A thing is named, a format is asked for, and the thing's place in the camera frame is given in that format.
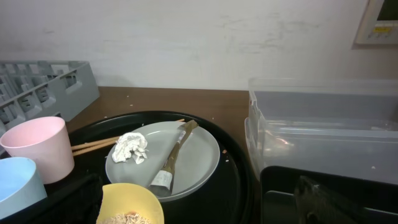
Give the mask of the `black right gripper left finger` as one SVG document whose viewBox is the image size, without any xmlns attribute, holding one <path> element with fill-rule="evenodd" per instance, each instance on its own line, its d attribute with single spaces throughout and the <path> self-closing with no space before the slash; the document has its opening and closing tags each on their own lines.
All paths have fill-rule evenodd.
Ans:
<svg viewBox="0 0 398 224">
<path fill-rule="evenodd" d="M 49 197 L 1 219 L 1 224 L 93 224 L 103 199 L 103 181 L 90 174 Z"/>
</svg>

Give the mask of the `food scraps rice and nuts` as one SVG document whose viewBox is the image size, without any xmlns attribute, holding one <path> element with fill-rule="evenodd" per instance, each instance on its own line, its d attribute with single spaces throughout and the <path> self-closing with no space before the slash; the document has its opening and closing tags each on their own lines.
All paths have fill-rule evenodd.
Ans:
<svg viewBox="0 0 398 224">
<path fill-rule="evenodd" d="M 139 213 L 125 213 L 107 218 L 99 224 L 151 224 L 151 221 Z"/>
</svg>

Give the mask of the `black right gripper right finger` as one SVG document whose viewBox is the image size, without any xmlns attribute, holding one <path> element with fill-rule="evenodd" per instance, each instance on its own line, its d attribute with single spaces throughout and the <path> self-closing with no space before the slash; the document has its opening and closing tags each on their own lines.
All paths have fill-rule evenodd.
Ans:
<svg viewBox="0 0 398 224">
<path fill-rule="evenodd" d="M 313 179 L 301 175 L 294 189 L 300 224 L 363 224 L 364 208 Z"/>
</svg>

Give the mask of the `light blue plastic cup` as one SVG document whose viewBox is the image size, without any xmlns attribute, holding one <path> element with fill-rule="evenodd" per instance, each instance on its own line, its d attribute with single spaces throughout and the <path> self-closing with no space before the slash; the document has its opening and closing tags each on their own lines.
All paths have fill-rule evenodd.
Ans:
<svg viewBox="0 0 398 224">
<path fill-rule="evenodd" d="M 1 159 L 1 219 L 45 198 L 47 193 L 37 165 L 32 159 Z"/>
</svg>

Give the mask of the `yellow plastic bowl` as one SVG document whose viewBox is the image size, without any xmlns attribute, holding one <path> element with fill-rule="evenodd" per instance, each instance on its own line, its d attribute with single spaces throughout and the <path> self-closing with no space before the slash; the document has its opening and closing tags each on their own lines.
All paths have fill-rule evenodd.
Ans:
<svg viewBox="0 0 398 224">
<path fill-rule="evenodd" d="M 140 215 L 149 223 L 164 224 L 164 213 L 157 197 L 136 184 L 118 183 L 102 187 L 103 199 L 97 223 L 125 215 Z"/>
</svg>

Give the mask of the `white tissue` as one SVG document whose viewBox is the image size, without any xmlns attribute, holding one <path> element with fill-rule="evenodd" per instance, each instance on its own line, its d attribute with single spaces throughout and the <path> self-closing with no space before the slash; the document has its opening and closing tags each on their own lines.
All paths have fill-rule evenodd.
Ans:
<svg viewBox="0 0 398 224">
<path fill-rule="evenodd" d="M 115 163 L 133 159 L 136 164 L 141 164 L 147 159 L 146 147 L 147 140 L 141 133 L 125 133 L 116 141 L 111 157 Z"/>
</svg>

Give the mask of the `pink plastic cup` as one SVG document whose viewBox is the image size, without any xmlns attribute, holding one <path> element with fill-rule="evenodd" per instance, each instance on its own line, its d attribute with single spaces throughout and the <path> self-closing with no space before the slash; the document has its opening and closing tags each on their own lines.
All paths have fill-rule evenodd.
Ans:
<svg viewBox="0 0 398 224">
<path fill-rule="evenodd" d="M 2 135 L 1 146 L 12 157 L 32 159 L 44 184 L 64 179 L 75 166 L 65 120 L 57 116 L 18 124 Z"/>
</svg>

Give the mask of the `wooden chopstick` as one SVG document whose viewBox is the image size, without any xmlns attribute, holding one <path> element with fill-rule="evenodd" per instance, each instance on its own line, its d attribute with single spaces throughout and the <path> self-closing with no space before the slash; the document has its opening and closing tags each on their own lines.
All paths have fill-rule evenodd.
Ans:
<svg viewBox="0 0 398 224">
<path fill-rule="evenodd" d="M 118 139 L 119 139 L 119 136 L 116 136 L 116 137 L 112 137 L 112 138 L 102 139 L 102 140 L 99 140 L 99 141 L 85 142 L 84 144 L 79 144 L 79 145 L 76 145 L 76 146 L 72 146 L 72 150 L 76 151 L 76 150 L 84 149 L 84 148 L 87 148 L 87 147 L 96 146 L 96 145 L 99 145 L 99 144 L 104 144 L 106 142 L 116 141 Z"/>
<path fill-rule="evenodd" d="M 108 142 L 105 142 L 105 143 L 102 143 L 102 144 L 98 144 L 98 145 L 95 145 L 95 146 L 87 147 L 87 148 L 84 148 L 84 149 L 81 149 L 81 150 L 77 150 L 77 151 L 75 151 L 73 153 L 73 156 L 78 156 L 78 155 L 81 155 L 81 154 L 85 154 L 87 152 L 95 151 L 97 149 L 101 149 L 101 148 L 104 148 L 106 146 L 113 145 L 115 143 L 116 143 L 116 140 L 113 140 L 113 141 L 108 141 Z"/>
</svg>

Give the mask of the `grey round plate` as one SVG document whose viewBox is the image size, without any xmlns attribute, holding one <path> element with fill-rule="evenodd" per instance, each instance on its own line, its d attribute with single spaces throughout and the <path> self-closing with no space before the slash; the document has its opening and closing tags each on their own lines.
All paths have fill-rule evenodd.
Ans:
<svg viewBox="0 0 398 224">
<path fill-rule="evenodd" d="M 147 140 L 147 158 L 136 164 L 134 159 L 125 162 L 114 162 L 113 147 L 106 159 L 105 171 L 109 181 L 130 183 L 148 187 L 168 158 L 180 133 L 183 123 L 164 121 L 137 128 Z M 198 190 L 214 173 L 220 160 L 220 147 L 217 140 L 201 126 L 195 128 L 179 151 L 175 164 L 172 194 L 168 197 L 158 196 L 160 202 L 177 200 Z"/>
</svg>

